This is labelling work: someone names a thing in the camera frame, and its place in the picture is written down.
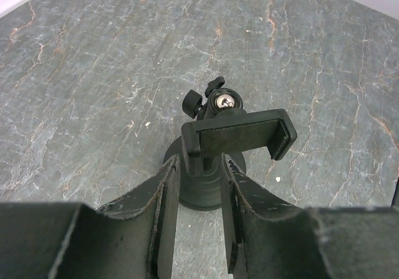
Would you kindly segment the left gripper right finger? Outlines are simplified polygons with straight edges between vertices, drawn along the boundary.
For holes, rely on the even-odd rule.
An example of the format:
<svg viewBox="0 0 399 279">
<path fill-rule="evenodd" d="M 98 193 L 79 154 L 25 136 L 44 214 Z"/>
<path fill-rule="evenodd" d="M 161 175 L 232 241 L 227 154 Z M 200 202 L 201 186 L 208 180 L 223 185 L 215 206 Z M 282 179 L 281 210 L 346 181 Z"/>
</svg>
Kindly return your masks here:
<svg viewBox="0 0 399 279">
<path fill-rule="evenodd" d="M 312 273 L 312 234 L 305 210 L 260 186 L 228 155 L 221 162 L 221 200 L 230 274 Z"/>
</svg>

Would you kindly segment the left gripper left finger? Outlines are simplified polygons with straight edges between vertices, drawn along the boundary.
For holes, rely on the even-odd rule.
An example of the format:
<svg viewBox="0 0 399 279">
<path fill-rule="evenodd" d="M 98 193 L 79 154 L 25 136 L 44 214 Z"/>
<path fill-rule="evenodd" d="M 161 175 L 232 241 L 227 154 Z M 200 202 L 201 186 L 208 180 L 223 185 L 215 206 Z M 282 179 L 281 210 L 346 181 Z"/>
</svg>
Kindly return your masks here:
<svg viewBox="0 0 399 279">
<path fill-rule="evenodd" d="M 171 278 L 180 193 L 180 159 L 168 159 L 150 179 L 102 206 L 103 278 Z"/>
</svg>

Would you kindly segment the black phone stand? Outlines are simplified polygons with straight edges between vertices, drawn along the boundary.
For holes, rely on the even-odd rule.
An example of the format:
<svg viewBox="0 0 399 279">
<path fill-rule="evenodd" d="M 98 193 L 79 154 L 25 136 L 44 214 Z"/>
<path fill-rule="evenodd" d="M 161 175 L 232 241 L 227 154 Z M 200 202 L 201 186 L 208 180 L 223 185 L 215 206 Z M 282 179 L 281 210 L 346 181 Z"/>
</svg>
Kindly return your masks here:
<svg viewBox="0 0 399 279">
<path fill-rule="evenodd" d="M 281 160 L 297 139 L 284 109 L 248 113 L 240 94 L 224 87 L 225 79 L 210 81 L 203 95 L 190 90 L 182 110 L 192 118 L 164 156 L 180 157 L 180 198 L 185 207 L 210 211 L 221 207 L 221 155 L 228 154 L 246 170 L 243 152 L 267 148 L 271 159 Z"/>
</svg>

